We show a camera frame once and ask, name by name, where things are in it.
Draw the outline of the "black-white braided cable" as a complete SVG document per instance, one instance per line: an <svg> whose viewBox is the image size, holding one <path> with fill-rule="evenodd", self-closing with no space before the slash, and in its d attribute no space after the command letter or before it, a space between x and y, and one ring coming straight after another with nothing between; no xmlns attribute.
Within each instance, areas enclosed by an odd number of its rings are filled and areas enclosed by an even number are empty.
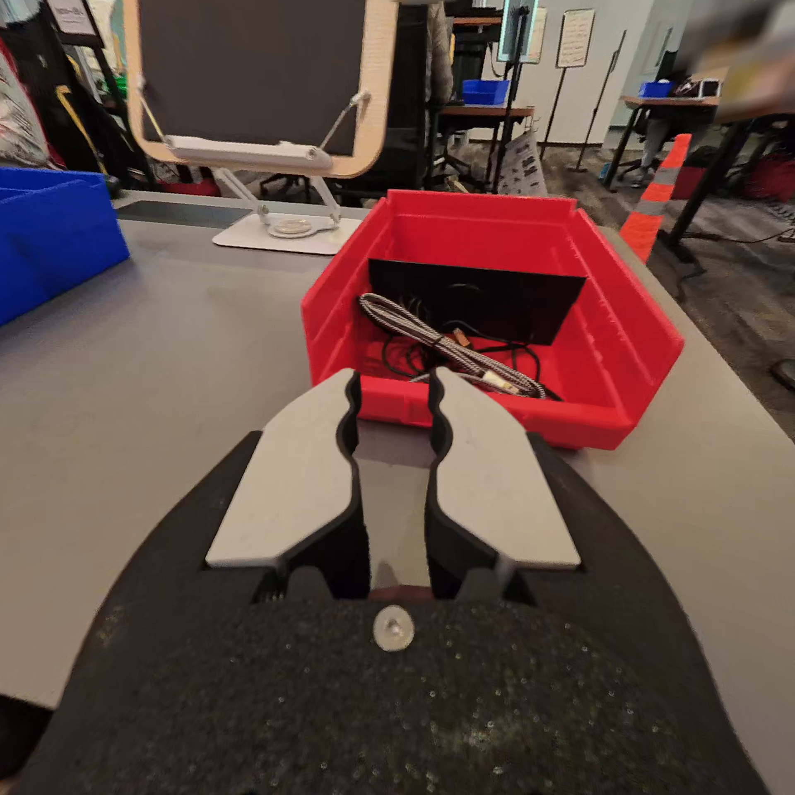
<svg viewBox="0 0 795 795"><path fill-rule="evenodd" d="M383 367L408 383L428 383L439 366L472 385L494 394L562 402L561 395L542 381L542 362L529 343L488 335L469 323L453 320L434 328L419 304L407 307L377 293L356 299L362 315L385 335ZM461 328L472 341L466 350L448 334Z"/></svg>

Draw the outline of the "orange traffic cone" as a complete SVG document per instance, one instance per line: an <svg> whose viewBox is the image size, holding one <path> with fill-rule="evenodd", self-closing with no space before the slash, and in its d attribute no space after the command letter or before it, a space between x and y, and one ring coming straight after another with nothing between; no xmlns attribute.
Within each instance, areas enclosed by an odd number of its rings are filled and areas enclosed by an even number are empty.
<svg viewBox="0 0 795 795"><path fill-rule="evenodd" d="M674 138L670 152L619 231L621 240L644 264L648 262L660 232L665 207L672 197L690 143L691 134L680 134Z"/></svg>

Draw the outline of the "red plastic bin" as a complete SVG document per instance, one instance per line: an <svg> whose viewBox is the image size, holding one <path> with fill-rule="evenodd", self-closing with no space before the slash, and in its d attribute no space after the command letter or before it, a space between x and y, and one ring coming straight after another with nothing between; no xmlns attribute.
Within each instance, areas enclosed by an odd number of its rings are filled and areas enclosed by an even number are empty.
<svg viewBox="0 0 795 795"><path fill-rule="evenodd" d="M381 362L382 331L356 299L372 292L370 258L586 277L550 346L531 345L562 402L484 393L559 448L612 451L636 427L684 340L575 200L389 191L303 297L313 385L360 373L359 417L429 428L429 384Z"/></svg>

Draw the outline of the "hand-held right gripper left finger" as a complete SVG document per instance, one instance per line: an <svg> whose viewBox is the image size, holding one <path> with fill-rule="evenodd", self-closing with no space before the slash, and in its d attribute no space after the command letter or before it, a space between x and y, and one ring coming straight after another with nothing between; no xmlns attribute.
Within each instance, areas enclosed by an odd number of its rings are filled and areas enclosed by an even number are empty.
<svg viewBox="0 0 795 795"><path fill-rule="evenodd" d="M360 375L340 370L295 398L261 432L208 549L210 569L268 569L286 583L318 569L342 600L370 591L357 416Z"/></svg>

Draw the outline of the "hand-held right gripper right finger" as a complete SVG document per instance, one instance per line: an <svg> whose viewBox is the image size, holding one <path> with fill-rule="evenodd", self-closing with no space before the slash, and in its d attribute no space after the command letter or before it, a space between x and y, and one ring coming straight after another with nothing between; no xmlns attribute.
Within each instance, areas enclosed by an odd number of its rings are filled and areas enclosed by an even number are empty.
<svg viewBox="0 0 795 795"><path fill-rule="evenodd" d="M522 425L459 374L429 381L434 460L426 493L432 594L453 600L474 571L500 594L521 571L582 572L577 550Z"/></svg>

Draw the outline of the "white board on stand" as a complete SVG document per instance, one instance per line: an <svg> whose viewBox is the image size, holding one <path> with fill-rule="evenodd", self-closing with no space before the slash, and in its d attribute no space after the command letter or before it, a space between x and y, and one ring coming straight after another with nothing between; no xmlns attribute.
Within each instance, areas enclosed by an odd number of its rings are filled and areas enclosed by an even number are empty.
<svg viewBox="0 0 795 795"><path fill-rule="evenodd" d="M595 9L593 8L571 9L563 12L555 61L559 79L543 141L539 148L541 160L544 159L549 144L549 136L560 103L565 77L571 69L582 68L587 64L594 25Z"/></svg>

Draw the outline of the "black bin divider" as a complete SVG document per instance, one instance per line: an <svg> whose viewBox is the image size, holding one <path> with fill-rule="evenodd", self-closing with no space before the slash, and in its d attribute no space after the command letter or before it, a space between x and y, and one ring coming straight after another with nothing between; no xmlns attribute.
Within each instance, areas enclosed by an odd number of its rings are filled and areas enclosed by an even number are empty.
<svg viewBox="0 0 795 795"><path fill-rule="evenodd" d="M371 291L438 330L550 346L586 277L370 258Z"/></svg>

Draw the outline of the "marker sign on stand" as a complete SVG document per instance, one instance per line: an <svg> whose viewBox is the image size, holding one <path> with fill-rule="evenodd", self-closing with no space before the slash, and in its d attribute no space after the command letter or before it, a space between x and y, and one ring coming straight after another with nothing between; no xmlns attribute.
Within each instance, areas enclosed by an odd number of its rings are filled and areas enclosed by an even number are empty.
<svg viewBox="0 0 795 795"><path fill-rule="evenodd" d="M65 45L103 48L99 27L87 1L47 1L47 6Z"/></svg>

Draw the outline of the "black jacket yellow stripe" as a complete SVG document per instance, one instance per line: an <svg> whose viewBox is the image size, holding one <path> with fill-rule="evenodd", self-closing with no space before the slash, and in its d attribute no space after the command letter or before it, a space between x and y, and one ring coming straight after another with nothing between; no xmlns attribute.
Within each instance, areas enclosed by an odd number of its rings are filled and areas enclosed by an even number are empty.
<svg viewBox="0 0 795 795"><path fill-rule="evenodd" d="M47 143L67 170L111 176L123 188L150 187L144 157L117 116L85 87L61 46L24 36L16 59Z"/></svg>

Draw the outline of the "blue plastic bin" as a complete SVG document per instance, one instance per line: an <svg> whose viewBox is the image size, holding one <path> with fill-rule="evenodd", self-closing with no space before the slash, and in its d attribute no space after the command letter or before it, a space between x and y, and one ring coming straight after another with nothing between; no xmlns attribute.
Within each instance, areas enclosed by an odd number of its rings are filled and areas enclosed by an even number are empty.
<svg viewBox="0 0 795 795"><path fill-rule="evenodd" d="M130 256L100 173L1 169L1 324Z"/></svg>

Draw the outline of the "printed paper poster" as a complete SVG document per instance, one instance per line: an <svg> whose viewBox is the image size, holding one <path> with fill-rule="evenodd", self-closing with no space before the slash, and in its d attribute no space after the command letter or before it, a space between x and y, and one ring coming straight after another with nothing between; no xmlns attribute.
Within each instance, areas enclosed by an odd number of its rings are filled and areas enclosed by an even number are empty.
<svg viewBox="0 0 795 795"><path fill-rule="evenodd" d="M507 143L502 158L497 193L535 198L549 196L536 135L532 129Z"/></svg>

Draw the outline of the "wood-framed black board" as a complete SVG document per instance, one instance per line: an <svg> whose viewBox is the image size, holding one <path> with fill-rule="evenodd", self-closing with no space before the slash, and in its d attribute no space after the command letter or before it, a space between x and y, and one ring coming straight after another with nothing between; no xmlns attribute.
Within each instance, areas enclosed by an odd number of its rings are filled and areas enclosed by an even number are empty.
<svg viewBox="0 0 795 795"><path fill-rule="evenodd" d="M128 112L173 164L346 180L383 150L398 2L123 2Z"/></svg>

